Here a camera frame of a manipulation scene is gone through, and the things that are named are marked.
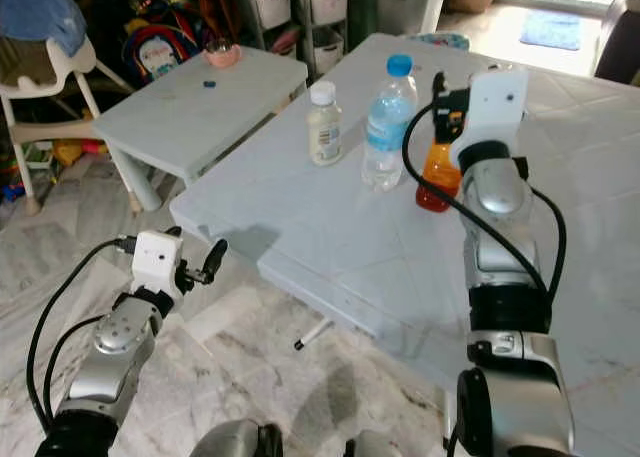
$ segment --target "blue bottle cap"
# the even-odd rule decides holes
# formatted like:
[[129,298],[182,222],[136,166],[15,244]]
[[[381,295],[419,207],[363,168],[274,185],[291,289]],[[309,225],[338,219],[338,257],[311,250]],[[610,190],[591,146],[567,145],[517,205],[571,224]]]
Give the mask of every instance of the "blue bottle cap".
[[406,54],[394,54],[387,60],[387,72],[393,77],[405,77],[411,73],[413,61]]

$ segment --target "toy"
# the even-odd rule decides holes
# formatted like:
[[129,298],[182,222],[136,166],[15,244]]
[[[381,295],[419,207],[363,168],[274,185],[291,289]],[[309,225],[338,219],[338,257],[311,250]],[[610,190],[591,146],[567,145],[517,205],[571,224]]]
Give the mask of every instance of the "toy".
[[3,185],[2,195],[4,195],[5,199],[13,202],[21,195],[24,195],[24,185],[22,184],[22,182],[20,182],[19,184]]
[[106,154],[108,149],[104,142],[94,139],[60,139],[53,143],[53,155],[65,167],[72,165],[85,152]]
[[0,155],[0,175],[13,175],[18,172],[18,161],[13,155]]

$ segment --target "small white table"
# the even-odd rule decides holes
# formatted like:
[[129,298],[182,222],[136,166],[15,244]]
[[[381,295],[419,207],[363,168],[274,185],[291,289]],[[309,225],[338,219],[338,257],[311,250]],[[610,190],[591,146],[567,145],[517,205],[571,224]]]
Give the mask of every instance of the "small white table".
[[[228,69],[196,55],[109,109],[94,123],[145,210],[161,202],[139,159],[192,184],[224,150],[305,87],[307,67],[293,59],[243,48]],[[207,88],[205,81],[215,82]]]
[[[415,204],[409,179],[376,194],[360,181],[362,120],[385,61],[410,54],[420,100],[448,73],[451,88],[495,59],[373,35],[326,79],[337,85],[346,154],[330,167],[308,156],[308,96],[171,203],[176,222],[213,242],[224,236],[262,276],[325,316],[371,333],[378,345],[444,389],[470,367],[464,230],[454,210]],[[568,227],[564,276],[551,329],[586,455],[640,451],[640,90],[531,69],[528,117],[519,132],[531,182],[562,209]],[[415,132],[422,166],[433,130]],[[550,212],[532,225],[543,276],[556,250]]]

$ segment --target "bottle label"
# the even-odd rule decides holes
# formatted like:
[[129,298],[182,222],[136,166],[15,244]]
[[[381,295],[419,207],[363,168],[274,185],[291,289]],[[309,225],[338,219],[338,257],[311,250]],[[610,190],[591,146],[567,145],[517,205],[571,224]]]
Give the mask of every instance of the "bottle label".
[[321,160],[331,160],[340,153],[340,127],[323,127],[318,132],[318,155]]
[[404,133],[409,122],[398,124],[375,125],[369,120],[367,125],[367,142],[376,150],[383,152],[399,150],[402,147]]

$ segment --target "tiled floor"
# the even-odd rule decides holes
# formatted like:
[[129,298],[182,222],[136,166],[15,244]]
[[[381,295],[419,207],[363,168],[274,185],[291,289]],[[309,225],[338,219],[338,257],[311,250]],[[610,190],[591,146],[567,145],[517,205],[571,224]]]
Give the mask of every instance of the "tiled floor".
[[[154,183],[169,197],[182,188],[162,174]],[[22,205],[0,206],[0,455],[12,457],[33,455],[43,438],[27,399],[24,362],[52,289],[94,244],[172,223],[166,205],[132,217],[112,164],[91,156],[69,169],[39,215],[25,218]],[[206,252],[185,238],[184,254],[194,265]],[[38,383],[61,331],[104,312],[127,284],[129,263],[104,251],[54,307],[39,347]],[[345,440],[364,428],[389,433],[409,457],[443,455],[432,403],[437,393],[403,378],[366,336],[333,329],[302,352],[293,350],[319,319],[225,257],[216,282],[189,294],[165,322],[111,455],[187,456],[212,426],[243,417],[280,424],[287,457],[338,457]],[[59,359],[56,401],[88,335],[74,337]]]
[[553,49],[520,42],[522,25],[529,10],[493,4],[482,14],[443,14],[438,30],[465,34],[471,40],[471,51],[478,54],[568,74],[593,75],[600,19],[581,17],[579,50]]

